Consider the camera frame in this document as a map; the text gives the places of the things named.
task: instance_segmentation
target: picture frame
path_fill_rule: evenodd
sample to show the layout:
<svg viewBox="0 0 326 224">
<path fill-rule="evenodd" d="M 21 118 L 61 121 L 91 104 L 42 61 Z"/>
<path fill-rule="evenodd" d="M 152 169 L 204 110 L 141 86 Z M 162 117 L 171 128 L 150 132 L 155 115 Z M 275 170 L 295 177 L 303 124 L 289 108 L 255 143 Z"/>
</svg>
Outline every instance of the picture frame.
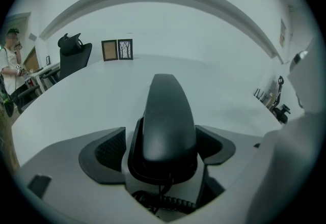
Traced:
<svg viewBox="0 0 326 224">
<path fill-rule="evenodd" d="M 119 60 L 133 60 L 132 39 L 118 39 Z"/>
<path fill-rule="evenodd" d="M 50 65 L 50 64 L 51 64 L 50 56 L 48 55 L 48 56 L 46 57 L 46 65 L 48 66 L 48 65 Z"/>
<path fill-rule="evenodd" d="M 117 40 L 102 41 L 102 53 L 104 61 L 118 60 Z"/>
</svg>

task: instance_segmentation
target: white table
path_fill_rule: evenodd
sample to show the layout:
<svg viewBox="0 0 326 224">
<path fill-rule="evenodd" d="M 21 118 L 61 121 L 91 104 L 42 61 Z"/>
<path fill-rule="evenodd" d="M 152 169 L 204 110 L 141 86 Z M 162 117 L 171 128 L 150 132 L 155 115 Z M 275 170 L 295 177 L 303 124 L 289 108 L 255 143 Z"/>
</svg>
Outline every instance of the white table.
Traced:
<svg viewBox="0 0 326 224">
<path fill-rule="evenodd" d="M 55 63 L 55 64 L 50 64 L 48 66 L 43 67 L 42 70 L 40 70 L 40 71 L 38 71 L 36 73 L 29 74 L 29 78 L 35 78 L 37 84 L 40 86 L 40 90 L 42 91 L 42 93 L 44 93 L 45 89 L 44 89 L 44 86 L 43 86 L 42 81 L 40 79 L 40 75 L 44 74 L 45 72 L 47 72 L 50 69 L 57 68 L 59 66 L 60 66 L 60 62 Z"/>
<path fill-rule="evenodd" d="M 80 135 L 126 127 L 134 131 L 156 73 L 174 74 L 190 103 L 195 124 L 264 136 L 276 118 L 226 75 L 190 60 L 150 55 L 133 61 L 98 62 L 61 80 L 29 106 L 12 126 L 20 165 L 43 148 Z"/>
</svg>

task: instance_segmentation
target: man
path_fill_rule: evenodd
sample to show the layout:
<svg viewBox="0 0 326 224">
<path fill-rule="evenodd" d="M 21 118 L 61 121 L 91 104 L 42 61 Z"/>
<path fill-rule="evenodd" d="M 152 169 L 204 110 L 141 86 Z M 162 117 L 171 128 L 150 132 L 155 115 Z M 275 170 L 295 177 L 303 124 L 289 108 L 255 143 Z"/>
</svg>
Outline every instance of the man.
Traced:
<svg viewBox="0 0 326 224">
<path fill-rule="evenodd" d="M 21 45 L 18 42 L 18 33 L 18 29 L 10 29 L 7 32 L 5 47 L 0 49 L 0 73 L 3 76 L 7 94 L 21 113 L 25 100 L 18 99 L 18 95 L 24 92 L 27 86 L 24 80 L 26 71 L 21 69 Z"/>
</svg>

